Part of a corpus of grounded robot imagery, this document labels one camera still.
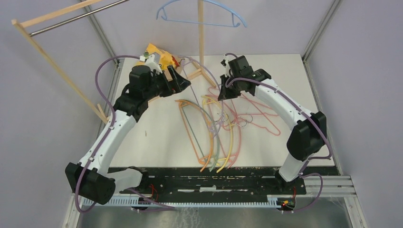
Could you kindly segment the metal rack rod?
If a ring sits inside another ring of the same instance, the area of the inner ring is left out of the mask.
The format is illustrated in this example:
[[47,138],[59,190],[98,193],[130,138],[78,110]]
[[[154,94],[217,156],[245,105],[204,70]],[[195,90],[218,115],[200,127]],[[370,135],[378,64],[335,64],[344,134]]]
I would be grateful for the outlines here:
[[[54,19],[54,18],[63,16],[63,15],[65,15],[65,14],[67,14],[67,13],[71,13],[71,12],[76,11],[76,10],[81,10],[81,9],[83,9],[83,8],[90,8],[91,5],[93,5],[93,4],[95,4],[95,3],[98,3],[98,2],[100,2],[100,1],[99,1],[99,0],[85,0],[85,1],[81,1],[81,2],[79,2],[79,3],[77,3],[77,4],[75,4],[75,5],[72,5],[72,6],[69,6],[69,7],[60,9],[60,10],[57,10],[57,11],[55,11],[55,12],[48,13],[48,14],[46,14],[46,15],[43,15],[43,16],[40,16],[40,17],[31,19],[31,20],[28,20],[28,21],[24,21],[24,22],[21,23],[21,26],[22,26],[24,29],[26,29],[26,28],[28,28],[28,27],[37,25],[37,24],[39,24],[39,23],[48,21],[48,20],[50,20],[50,19]],[[43,34],[43,33],[45,33],[45,32],[54,30],[54,29],[56,29],[56,28],[59,28],[59,27],[64,26],[64,25],[66,25],[66,24],[75,22],[75,21],[77,21],[77,20],[80,20],[80,19],[83,19],[83,18],[92,16],[92,15],[94,15],[94,14],[97,14],[97,13],[99,13],[99,12],[105,11],[105,10],[107,10],[107,9],[113,8],[113,7],[115,7],[115,6],[121,5],[121,4],[126,3],[126,2],[128,2],[128,1],[127,1],[127,0],[118,0],[118,1],[115,1],[115,2],[112,2],[112,3],[109,3],[109,4],[107,4],[107,5],[104,5],[104,6],[102,6],[102,7],[99,7],[99,8],[97,8],[97,9],[90,9],[90,10],[87,10],[87,11],[85,11],[84,13],[82,13],[82,14],[80,14],[80,15],[77,15],[77,16],[74,16],[74,17],[71,17],[71,18],[68,18],[68,19],[63,20],[63,21],[61,21],[61,22],[58,22],[58,23],[56,23],[56,24],[49,25],[49,26],[47,26],[47,27],[45,27],[45,28],[41,28],[41,29],[39,29],[39,30],[37,30],[37,31],[30,32],[30,33],[29,33],[29,36],[30,36],[30,37],[34,37],[34,36],[37,36],[37,35],[39,35],[39,34]]]

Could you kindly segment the yellow hanger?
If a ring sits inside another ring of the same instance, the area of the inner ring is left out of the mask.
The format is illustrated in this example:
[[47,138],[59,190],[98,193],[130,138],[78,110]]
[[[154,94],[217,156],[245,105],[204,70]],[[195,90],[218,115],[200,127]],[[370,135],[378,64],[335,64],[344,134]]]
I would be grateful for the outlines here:
[[[209,167],[209,171],[220,173],[223,169],[231,167],[231,165],[236,161],[233,157],[238,154],[234,152],[234,124],[231,122],[230,116],[224,111],[224,105],[215,100],[213,96],[202,96],[202,107],[201,110],[204,111],[204,119],[208,124],[216,124],[217,129],[213,130],[210,134],[210,141],[215,143],[217,146],[216,152],[210,150],[209,155],[203,156],[199,159],[199,163],[203,164],[201,171],[207,168],[210,164],[211,159],[214,159],[214,164]],[[213,120],[212,111],[210,106],[216,104],[223,113],[221,120]],[[224,149],[223,142],[220,138],[220,130],[225,130],[229,132],[229,147],[227,150]]]

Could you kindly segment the orange hanger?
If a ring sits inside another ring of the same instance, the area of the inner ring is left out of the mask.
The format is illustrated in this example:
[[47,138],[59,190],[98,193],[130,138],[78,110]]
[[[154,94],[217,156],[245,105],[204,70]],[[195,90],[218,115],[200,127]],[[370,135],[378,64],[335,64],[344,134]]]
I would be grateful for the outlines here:
[[209,173],[213,163],[215,141],[208,129],[207,114],[196,103],[177,99],[179,113],[179,142],[177,165],[195,168],[197,174]]

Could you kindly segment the pink plastic hanger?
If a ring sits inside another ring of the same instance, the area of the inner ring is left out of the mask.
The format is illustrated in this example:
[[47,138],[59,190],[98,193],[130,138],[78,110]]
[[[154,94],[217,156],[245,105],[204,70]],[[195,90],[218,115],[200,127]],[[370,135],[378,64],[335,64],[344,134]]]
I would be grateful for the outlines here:
[[220,127],[225,131],[230,132],[230,146],[228,152],[225,152],[222,143],[221,142],[219,143],[219,146],[221,148],[224,157],[218,159],[217,165],[219,165],[218,163],[219,161],[223,161],[224,163],[216,171],[217,173],[223,170],[224,168],[226,169],[231,168],[237,161],[241,150],[242,145],[242,126],[240,125],[241,119],[240,116],[238,115],[238,112],[236,110],[233,101],[231,101],[231,105],[232,106],[229,106],[226,103],[223,103],[224,108],[221,108],[221,110],[224,110],[225,108],[228,109],[227,112],[224,111],[225,118],[223,122],[220,124]]

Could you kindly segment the beige cloth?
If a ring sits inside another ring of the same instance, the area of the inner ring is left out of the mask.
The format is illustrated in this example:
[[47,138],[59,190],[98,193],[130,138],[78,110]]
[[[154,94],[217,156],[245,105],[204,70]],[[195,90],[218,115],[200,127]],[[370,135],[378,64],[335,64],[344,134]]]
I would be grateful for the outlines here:
[[184,61],[184,58],[179,55],[172,55],[172,59],[173,59],[175,68],[180,67],[182,62]]

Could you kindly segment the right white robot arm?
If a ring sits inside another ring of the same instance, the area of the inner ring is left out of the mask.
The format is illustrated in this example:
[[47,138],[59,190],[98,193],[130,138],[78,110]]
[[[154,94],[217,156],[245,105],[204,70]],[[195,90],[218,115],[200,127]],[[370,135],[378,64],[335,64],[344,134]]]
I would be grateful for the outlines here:
[[247,92],[271,107],[291,130],[286,143],[288,155],[274,181],[277,192],[286,194],[293,189],[293,180],[299,177],[314,154],[328,147],[326,116],[304,108],[290,98],[264,69],[254,70],[245,56],[232,60],[224,56],[221,64],[219,101],[237,98]]

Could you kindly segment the green hanger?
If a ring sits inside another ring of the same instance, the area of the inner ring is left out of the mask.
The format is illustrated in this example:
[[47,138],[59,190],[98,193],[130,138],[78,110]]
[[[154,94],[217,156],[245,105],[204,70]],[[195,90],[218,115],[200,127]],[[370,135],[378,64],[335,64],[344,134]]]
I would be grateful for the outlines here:
[[[219,166],[219,159],[220,159],[220,139],[218,135],[215,135],[215,133],[218,132],[217,128],[215,126],[211,126],[213,123],[213,118],[212,116],[199,104],[191,101],[191,100],[178,100],[177,101],[178,106],[179,106],[179,111],[181,114],[181,118],[183,121],[183,124],[185,126],[186,133],[188,134],[190,143],[192,145],[193,151],[196,155],[196,159],[200,165],[202,165],[200,172],[204,170],[208,170],[209,172],[212,172],[215,168],[218,168]],[[192,125],[190,123],[190,119],[187,116],[184,108],[185,107],[194,107],[198,111],[201,112],[203,120],[206,122],[207,128],[212,128],[212,130],[209,132],[209,144],[210,144],[210,149],[209,153],[205,155],[201,149],[200,143],[196,137],[196,133],[192,128]]]

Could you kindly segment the light blue hanger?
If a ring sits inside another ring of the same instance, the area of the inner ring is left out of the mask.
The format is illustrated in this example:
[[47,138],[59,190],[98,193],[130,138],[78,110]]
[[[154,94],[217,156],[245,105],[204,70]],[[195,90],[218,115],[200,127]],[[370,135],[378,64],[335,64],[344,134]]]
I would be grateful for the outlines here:
[[[166,8],[176,2],[180,2],[179,0],[169,0],[163,5],[161,5],[156,14],[155,18],[156,19],[162,19],[164,21],[169,21],[169,22],[177,22],[177,23],[186,23],[186,24],[197,24],[197,25],[206,25],[206,26],[215,26],[215,27],[226,27],[226,28],[238,28],[240,26],[243,26],[244,28],[248,27],[248,24],[246,20],[235,10],[232,8],[228,7],[227,5],[224,5],[223,3],[218,2],[217,0],[198,0],[197,1],[197,19],[196,20],[190,20],[190,19],[175,19],[171,18],[168,15],[168,12]],[[204,13],[203,13],[203,7],[204,3],[208,3],[210,5],[213,5],[215,7],[218,7],[225,12],[227,12],[230,15],[230,23],[229,24],[223,24],[223,23],[212,23],[205,21],[204,19]]]

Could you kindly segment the wooden clothes rack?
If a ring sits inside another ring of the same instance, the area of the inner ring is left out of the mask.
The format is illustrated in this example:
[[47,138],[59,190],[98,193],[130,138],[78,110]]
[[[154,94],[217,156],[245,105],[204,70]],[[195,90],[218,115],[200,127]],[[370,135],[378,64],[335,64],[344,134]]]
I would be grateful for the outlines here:
[[[84,100],[84,102],[92,109],[92,111],[100,118],[103,123],[107,123],[107,117],[98,105],[96,107],[92,102],[84,95],[84,93],[77,87],[76,84],[73,83],[71,78],[56,64],[56,62],[44,51],[44,49],[33,39],[33,37],[29,36],[29,33],[26,31],[26,28],[21,26],[21,22],[13,19],[11,21],[12,25],[20,32],[20,34],[44,57],[44,59],[53,67],[53,69],[62,77],[62,79]],[[214,86],[213,76],[207,76],[206,71],[202,70],[202,64],[204,64],[204,27],[203,25],[199,25],[199,60],[200,63],[192,63],[196,70],[191,74],[191,79],[196,78],[198,76],[203,76],[204,79],[211,85]]]

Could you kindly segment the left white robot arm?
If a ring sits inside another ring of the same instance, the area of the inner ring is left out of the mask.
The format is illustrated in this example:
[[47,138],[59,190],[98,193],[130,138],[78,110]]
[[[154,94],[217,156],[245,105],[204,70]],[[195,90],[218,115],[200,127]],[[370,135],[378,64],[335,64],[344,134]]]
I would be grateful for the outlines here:
[[129,82],[113,106],[112,116],[95,144],[77,163],[69,163],[65,174],[72,192],[97,204],[105,205],[115,193],[133,188],[138,193],[149,189],[145,171],[126,168],[109,173],[109,167],[127,134],[139,122],[155,97],[168,97],[184,91],[191,82],[182,77],[173,66],[166,74],[146,65],[134,66],[128,76]]

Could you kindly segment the yellow garment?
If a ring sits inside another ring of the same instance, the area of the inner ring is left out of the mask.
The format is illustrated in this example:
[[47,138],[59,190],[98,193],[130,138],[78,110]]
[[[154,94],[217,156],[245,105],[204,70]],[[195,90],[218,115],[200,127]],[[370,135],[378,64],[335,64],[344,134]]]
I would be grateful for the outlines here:
[[168,51],[158,48],[157,46],[149,43],[145,49],[143,56],[148,58],[150,55],[155,56],[155,61],[159,64],[162,70],[166,70],[168,66],[177,68],[180,66],[179,58]]

